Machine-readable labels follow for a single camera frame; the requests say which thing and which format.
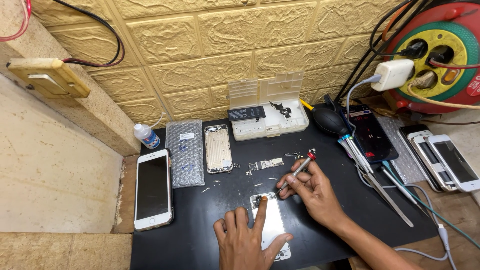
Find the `black work table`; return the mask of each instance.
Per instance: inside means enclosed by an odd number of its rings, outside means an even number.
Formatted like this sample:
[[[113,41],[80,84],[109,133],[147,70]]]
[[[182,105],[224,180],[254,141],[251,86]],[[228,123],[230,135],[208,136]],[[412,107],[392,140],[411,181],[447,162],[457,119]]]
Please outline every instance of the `black work table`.
[[[173,191],[173,223],[158,229],[133,234],[131,269],[218,269],[218,242],[213,223],[225,212],[245,207],[253,225],[250,196],[276,192],[276,180],[290,172],[294,157],[285,153],[298,152],[306,156],[316,149],[317,164],[330,178],[335,194],[345,211],[358,225],[391,247],[414,243],[437,236],[430,217],[414,207],[397,189],[386,192],[414,224],[410,228],[381,197],[359,179],[354,162],[336,141],[334,135],[322,133],[310,119],[310,126],[299,133],[273,138],[260,138],[237,142],[227,119],[204,122],[204,128],[227,124],[234,163],[241,165],[232,173],[208,174],[205,166],[205,186],[178,188]],[[157,149],[142,146],[142,155],[158,151],[165,146],[165,129],[156,130],[161,138]],[[257,161],[283,158],[284,166],[253,171],[245,174],[248,164]],[[392,183],[380,173],[375,173],[382,185]],[[271,269],[295,270],[356,256],[340,238],[315,222],[308,214],[301,198],[295,195],[279,200],[285,230],[294,235],[289,242],[291,258],[273,263]]]

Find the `black battery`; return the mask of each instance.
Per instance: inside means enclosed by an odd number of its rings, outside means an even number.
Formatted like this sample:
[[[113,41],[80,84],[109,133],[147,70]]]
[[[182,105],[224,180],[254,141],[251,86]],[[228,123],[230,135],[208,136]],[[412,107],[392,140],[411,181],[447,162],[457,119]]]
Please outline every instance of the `black battery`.
[[[259,118],[265,118],[265,111],[263,106],[228,110],[229,121],[259,119]]]

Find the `plastic bottle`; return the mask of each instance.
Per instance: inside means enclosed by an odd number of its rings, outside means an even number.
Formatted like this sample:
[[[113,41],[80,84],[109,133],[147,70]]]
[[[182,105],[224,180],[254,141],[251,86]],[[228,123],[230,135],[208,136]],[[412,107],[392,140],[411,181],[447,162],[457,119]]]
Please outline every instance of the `plastic bottle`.
[[[160,145],[160,138],[148,125],[136,124],[133,134],[149,149],[154,149]]]

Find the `charger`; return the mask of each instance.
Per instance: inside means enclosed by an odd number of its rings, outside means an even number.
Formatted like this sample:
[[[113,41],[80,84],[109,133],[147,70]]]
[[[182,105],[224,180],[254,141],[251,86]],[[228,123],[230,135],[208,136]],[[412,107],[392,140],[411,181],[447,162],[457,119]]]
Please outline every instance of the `charger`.
[[[382,76],[378,83],[371,86],[378,92],[387,91],[403,86],[413,69],[413,61],[410,59],[399,59],[378,64],[375,75]]]

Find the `bubble wrap bag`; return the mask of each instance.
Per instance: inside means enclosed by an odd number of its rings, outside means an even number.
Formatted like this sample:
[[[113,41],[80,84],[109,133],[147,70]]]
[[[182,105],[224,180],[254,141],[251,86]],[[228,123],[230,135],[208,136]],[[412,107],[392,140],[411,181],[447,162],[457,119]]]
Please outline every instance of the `bubble wrap bag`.
[[[391,163],[398,175],[405,184],[413,184],[425,181],[425,176],[418,168],[413,157],[410,155],[408,149],[403,144],[397,131],[400,127],[405,126],[402,121],[391,117],[378,117],[378,122],[385,130],[388,138],[392,142],[395,150],[398,153],[398,159],[392,160]]]
[[[173,188],[205,185],[202,120],[167,123],[165,147],[172,155]]]

